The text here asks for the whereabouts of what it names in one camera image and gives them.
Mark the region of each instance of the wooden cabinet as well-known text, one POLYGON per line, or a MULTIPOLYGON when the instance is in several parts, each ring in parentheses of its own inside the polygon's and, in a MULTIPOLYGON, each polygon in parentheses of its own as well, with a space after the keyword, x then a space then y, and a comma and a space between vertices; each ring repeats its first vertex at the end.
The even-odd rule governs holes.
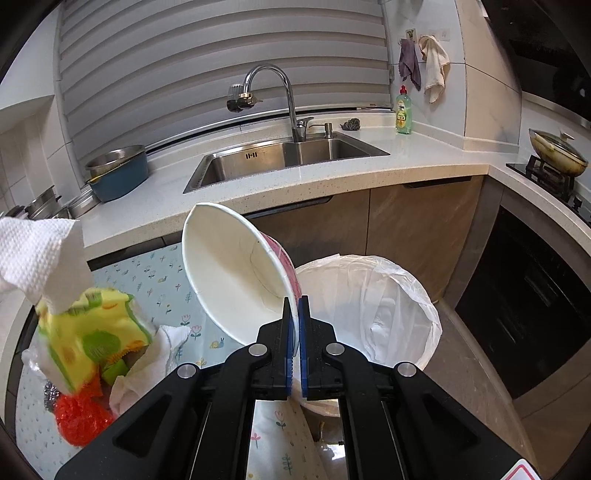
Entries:
POLYGON ((251 219, 277 240, 295 267, 329 255, 365 255, 369 190, 334 195, 328 202, 251 219))
POLYGON ((379 255, 412 273, 431 300, 443 296, 460 256, 482 176, 372 189, 367 255, 379 255))

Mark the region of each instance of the dish soap bottle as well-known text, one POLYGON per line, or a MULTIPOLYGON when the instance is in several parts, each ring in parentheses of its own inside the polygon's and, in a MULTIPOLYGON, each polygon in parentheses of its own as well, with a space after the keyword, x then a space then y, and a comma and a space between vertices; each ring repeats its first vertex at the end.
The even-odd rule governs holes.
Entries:
POLYGON ((396 131, 399 134, 409 134, 413 129, 413 104, 407 95, 406 87, 402 85, 400 95, 396 97, 396 131))

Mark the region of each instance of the trash bin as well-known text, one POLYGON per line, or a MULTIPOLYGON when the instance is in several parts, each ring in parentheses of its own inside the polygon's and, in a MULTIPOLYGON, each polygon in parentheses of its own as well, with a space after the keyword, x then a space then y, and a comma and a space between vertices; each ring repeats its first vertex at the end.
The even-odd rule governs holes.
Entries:
MULTIPOLYGON (((412 362, 421 370, 441 336, 437 310, 416 278, 382 257, 332 255, 296 269, 313 318, 330 323, 339 342, 368 360, 393 367, 412 362)), ((299 366, 294 361, 294 369, 299 366)), ((311 411, 338 416, 336 400, 306 402, 299 372, 292 395, 311 411)))

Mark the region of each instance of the pot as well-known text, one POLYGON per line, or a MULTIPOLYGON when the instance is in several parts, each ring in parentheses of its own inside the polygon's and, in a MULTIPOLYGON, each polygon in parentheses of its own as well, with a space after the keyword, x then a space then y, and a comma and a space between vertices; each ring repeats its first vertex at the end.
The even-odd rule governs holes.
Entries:
POLYGON ((25 211, 29 214, 29 218, 38 216, 41 211, 55 213, 59 210, 60 206, 57 203, 60 197, 56 198, 56 193, 53 191, 53 185, 46 191, 39 195, 33 200, 26 208, 25 211))
POLYGON ((96 197, 105 203, 127 195, 146 181, 148 175, 148 159, 143 152, 88 183, 96 197))
POLYGON ((146 148, 143 145, 118 148, 117 150, 92 159, 86 164, 85 168, 90 172, 91 178, 96 178, 114 170, 137 155, 145 154, 145 151, 146 148))
POLYGON ((60 208, 55 214, 53 214, 51 216, 51 218, 72 218, 72 216, 70 215, 70 211, 68 210, 68 207, 62 207, 60 208))
POLYGON ((68 203, 71 218, 78 218, 100 203, 90 185, 85 185, 80 195, 68 203))
POLYGON ((567 143, 568 139, 572 140, 573 137, 562 132, 560 137, 557 137, 548 132, 530 128, 531 146, 534 147, 538 156, 559 172, 578 177, 585 171, 589 162, 567 143))

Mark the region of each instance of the green sponge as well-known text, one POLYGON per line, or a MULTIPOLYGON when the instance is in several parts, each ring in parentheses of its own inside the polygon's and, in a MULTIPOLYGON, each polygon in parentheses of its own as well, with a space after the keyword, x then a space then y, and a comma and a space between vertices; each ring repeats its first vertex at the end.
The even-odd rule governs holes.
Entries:
POLYGON ((113 365, 105 368, 100 374, 100 377, 109 385, 112 385, 115 383, 115 378, 120 375, 125 376, 127 375, 127 372, 129 372, 129 368, 127 368, 123 359, 120 358, 113 365))

